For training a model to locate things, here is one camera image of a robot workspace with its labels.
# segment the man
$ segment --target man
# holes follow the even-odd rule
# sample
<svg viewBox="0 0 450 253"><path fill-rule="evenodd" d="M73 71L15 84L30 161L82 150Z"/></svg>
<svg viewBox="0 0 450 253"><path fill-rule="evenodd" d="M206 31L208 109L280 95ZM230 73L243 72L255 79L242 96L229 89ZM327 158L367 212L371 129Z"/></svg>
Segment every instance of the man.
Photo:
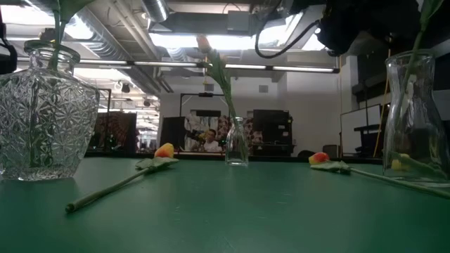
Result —
<svg viewBox="0 0 450 253"><path fill-rule="evenodd" d="M203 148L206 152L221 152L222 149L219 147L219 143L216 142L216 131L214 129L210 129L205 133L205 144L203 144Z"/></svg>

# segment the small glass bottle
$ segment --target small glass bottle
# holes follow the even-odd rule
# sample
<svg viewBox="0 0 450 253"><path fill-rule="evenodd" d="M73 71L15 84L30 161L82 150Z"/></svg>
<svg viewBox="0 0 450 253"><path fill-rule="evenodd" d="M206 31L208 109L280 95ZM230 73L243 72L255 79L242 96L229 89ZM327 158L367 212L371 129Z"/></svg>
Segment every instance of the small glass bottle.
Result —
<svg viewBox="0 0 450 253"><path fill-rule="evenodd" d="M225 162L233 166L248 166L248 144L244 135L243 119L236 117L226 137Z"/></svg>
<svg viewBox="0 0 450 253"><path fill-rule="evenodd" d="M386 123L384 175L425 186L450 185L449 147L432 96L435 59L419 50L411 75L411 52L386 60L392 102Z"/></svg>

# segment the orange tulip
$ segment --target orange tulip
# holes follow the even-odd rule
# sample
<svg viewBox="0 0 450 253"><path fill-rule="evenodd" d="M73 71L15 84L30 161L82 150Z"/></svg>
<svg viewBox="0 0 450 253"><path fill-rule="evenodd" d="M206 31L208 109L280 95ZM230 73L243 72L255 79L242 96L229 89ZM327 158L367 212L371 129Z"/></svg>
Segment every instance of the orange tulip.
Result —
<svg viewBox="0 0 450 253"><path fill-rule="evenodd" d="M315 153L314 155L309 157L310 165L320 164L322 162L326 162L329 160L330 160L330 157L327 155L327 153L324 153L324 152Z"/></svg>
<svg viewBox="0 0 450 253"><path fill-rule="evenodd" d="M155 157L170 157L174 158L174 146L166 143L158 148L155 152Z"/></svg>

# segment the ceiling light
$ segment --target ceiling light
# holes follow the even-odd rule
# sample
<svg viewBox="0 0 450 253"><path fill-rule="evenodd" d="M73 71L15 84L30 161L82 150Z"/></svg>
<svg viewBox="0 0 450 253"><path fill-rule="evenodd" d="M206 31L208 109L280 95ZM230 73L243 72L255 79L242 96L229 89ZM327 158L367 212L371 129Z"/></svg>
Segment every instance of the ceiling light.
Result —
<svg viewBox="0 0 450 253"><path fill-rule="evenodd" d="M242 70L265 70L264 65L244 65L244 64L227 64L225 68L242 69Z"/></svg>
<svg viewBox="0 0 450 253"><path fill-rule="evenodd" d="M53 27L55 21L52 16L41 11L32 2L26 1L30 6L2 6L2 18L6 24L19 25L48 25ZM94 33L82 22L82 20L74 15L75 21L72 25L67 25L65 32L74 39L90 39Z"/></svg>
<svg viewBox="0 0 450 253"><path fill-rule="evenodd" d="M131 82L131 78L115 69L75 68L75 75L84 79L123 80Z"/></svg>
<svg viewBox="0 0 450 253"><path fill-rule="evenodd" d="M135 65L164 66L164 67L197 67L197 63L171 63L171 62L142 62L136 61Z"/></svg>
<svg viewBox="0 0 450 253"><path fill-rule="evenodd" d="M132 101L130 98L111 98L111 101Z"/></svg>
<svg viewBox="0 0 450 253"><path fill-rule="evenodd" d="M79 64L126 65L125 60L80 60Z"/></svg>
<svg viewBox="0 0 450 253"><path fill-rule="evenodd" d="M332 68L322 68L322 67L285 67L285 66L274 66L274 70L280 71L293 71L293 72L321 72L321 73L331 73L334 71Z"/></svg>
<svg viewBox="0 0 450 253"><path fill-rule="evenodd" d="M114 68L116 70L130 70L131 66L99 65L98 68L105 68L105 69Z"/></svg>
<svg viewBox="0 0 450 253"><path fill-rule="evenodd" d="M150 33L149 35L156 46L163 46L165 48L198 47L195 35L155 33ZM246 50L255 46L255 43L253 43L252 38L249 36L207 35L206 37L211 47L217 50Z"/></svg>
<svg viewBox="0 0 450 253"><path fill-rule="evenodd" d="M29 40L37 40L39 37L17 37L17 36L7 36L9 41L29 41Z"/></svg>
<svg viewBox="0 0 450 253"><path fill-rule="evenodd" d="M320 51L325 48L325 45L323 45L318 39L315 34L312 34L306 44L303 46L302 50L305 51Z"/></svg>
<svg viewBox="0 0 450 253"><path fill-rule="evenodd" d="M151 110L151 109L124 109L124 112L142 112L142 113L153 112L153 113L157 113L156 110Z"/></svg>
<svg viewBox="0 0 450 253"><path fill-rule="evenodd" d="M120 109L110 109L110 112L119 112ZM99 108L98 112L108 112L108 109Z"/></svg>

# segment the clear glass vase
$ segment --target clear glass vase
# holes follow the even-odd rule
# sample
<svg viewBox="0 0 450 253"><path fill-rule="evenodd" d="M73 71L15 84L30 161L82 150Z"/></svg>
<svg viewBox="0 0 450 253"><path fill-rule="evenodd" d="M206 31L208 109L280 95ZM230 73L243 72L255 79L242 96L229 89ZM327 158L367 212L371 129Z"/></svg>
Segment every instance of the clear glass vase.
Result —
<svg viewBox="0 0 450 253"><path fill-rule="evenodd" d="M241 117L233 120L233 126L226 137L225 162L228 165L248 166L248 145Z"/></svg>
<svg viewBox="0 0 450 253"><path fill-rule="evenodd" d="M79 54L26 41L27 70L0 76L0 174L36 181L73 176L97 117L98 90L73 77Z"/></svg>
<svg viewBox="0 0 450 253"><path fill-rule="evenodd" d="M384 175L425 186L449 186L449 147L433 96L435 59L419 51L406 81L411 52L386 60L392 101L386 123Z"/></svg>

